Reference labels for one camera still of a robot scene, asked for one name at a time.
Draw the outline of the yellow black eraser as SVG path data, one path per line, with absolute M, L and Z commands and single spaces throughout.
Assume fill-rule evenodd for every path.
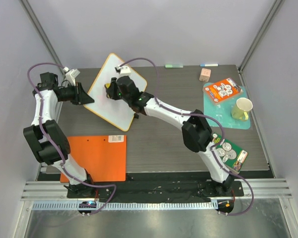
M 112 100 L 117 98 L 117 89 L 115 84 L 106 83 L 105 85 L 106 97 Z

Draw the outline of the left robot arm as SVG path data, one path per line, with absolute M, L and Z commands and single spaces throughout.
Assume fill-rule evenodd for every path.
M 71 155 L 69 141 L 56 122 L 58 102 L 70 101 L 74 105 L 93 103 L 81 83 L 59 86 L 56 74 L 45 72 L 33 90 L 36 100 L 35 117 L 23 135 L 39 163 L 58 169 L 68 180 L 66 189 L 78 197 L 93 197 L 96 186 L 86 169 L 78 165 Z

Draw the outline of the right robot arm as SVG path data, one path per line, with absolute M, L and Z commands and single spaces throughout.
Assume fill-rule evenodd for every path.
M 164 104 L 154 95 L 139 91 L 128 76 L 112 78 L 111 83 L 116 87 L 114 96 L 126 102 L 135 113 L 160 119 L 179 129 L 187 149 L 198 154 L 207 166 L 215 192 L 221 196 L 231 192 L 234 175 L 216 151 L 212 129 L 206 120 L 208 116 L 200 110 L 190 112 Z

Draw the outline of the yellow framed whiteboard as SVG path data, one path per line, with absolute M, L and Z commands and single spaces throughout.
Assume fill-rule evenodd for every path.
M 84 107 L 118 129 L 128 131 L 134 119 L 134 111 L 123 100 L 107 98 L 105 91 L 105 84 L 110 83 L 111 78 L 119 77 L 115 67 L 123 63 L 116 54 L 109 54 L 88 91 L 94 102 Z

